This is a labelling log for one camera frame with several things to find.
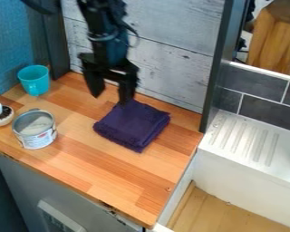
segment wooden stool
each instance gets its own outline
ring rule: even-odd
[[[290,0],[275,0],[260,12],[246,63],[290,75]]]

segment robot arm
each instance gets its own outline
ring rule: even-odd
[[[30,0],[21,1],[41,14],[54,14]],[[126,4],[122,0],[75,1],[88,25],[88,39],[94,50],[94,53],[79,54],[91,94],[99,97],[105,88],[104,79],[108,79],[119,84],[120,103],[124,104],[134,96],[139,70],[127,59],[130,47],[128,30],[138,34],[122,20],[126,15]]]

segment label on tin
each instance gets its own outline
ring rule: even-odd
[[[22,145],[25,149],[34,150],[46,147],[47,145],[51,144],[55,137],[53,133],[55,133],[55,131],[51,128],[39,135],[29,137],[17,137],[22,142]]]

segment mirror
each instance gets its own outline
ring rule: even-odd
[[[233,59],[290,75],[290,0],[247,0]]]

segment wooden floor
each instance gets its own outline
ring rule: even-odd
[[[175,232],[290,232],[289,227],[209,195],[194,182],[167,227]]]

